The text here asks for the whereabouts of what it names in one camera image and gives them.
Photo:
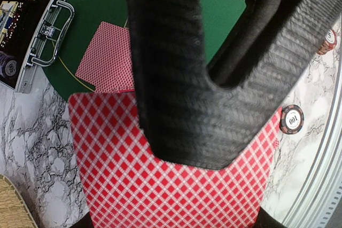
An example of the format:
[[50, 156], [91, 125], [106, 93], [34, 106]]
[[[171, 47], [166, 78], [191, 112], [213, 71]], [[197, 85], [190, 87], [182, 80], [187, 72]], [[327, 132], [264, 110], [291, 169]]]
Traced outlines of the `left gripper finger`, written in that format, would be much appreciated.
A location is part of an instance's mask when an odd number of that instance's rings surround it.
[[158, 158], [226, 168], [296, 85], [341, 13], [341, 0], [246, 2], [206, 62], [201, 0], [127, 0], [139, 123]]

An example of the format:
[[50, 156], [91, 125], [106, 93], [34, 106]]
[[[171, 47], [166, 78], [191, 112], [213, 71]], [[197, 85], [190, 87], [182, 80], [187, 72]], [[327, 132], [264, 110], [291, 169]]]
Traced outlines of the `red-backed card deck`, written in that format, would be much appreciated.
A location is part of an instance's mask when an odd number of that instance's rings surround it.
[[77, 166], [94, 227], [253, 227], [277, 146], [277, 111], [220, 171], [155, 157], [138, 125], [135, 94], [68, 100]]

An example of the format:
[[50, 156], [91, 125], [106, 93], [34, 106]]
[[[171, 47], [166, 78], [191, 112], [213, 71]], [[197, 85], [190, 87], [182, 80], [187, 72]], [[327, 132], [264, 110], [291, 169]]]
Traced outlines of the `dark 100 chip stack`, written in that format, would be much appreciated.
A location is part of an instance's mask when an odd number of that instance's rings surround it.
[[280, 131], [287, 135], [298, 133], [304, 125], [304, 113], [298, 105], [288, 105], [282, 109]]

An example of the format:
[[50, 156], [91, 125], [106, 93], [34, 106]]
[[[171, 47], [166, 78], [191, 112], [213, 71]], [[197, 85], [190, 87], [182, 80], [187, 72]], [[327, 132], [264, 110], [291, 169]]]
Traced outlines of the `red 5 chip stack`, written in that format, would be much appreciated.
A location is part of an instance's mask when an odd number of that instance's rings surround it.
[[333, 50], [336, 47], [336, 45], [337, 45], [337, 34], [333, 29], [330, 29], [327, 32], [323, 43], [321, 44], [321, 46], [319, 47], [316, 53], [320, 56], [323, 56], [327, 54], [329, 51]]

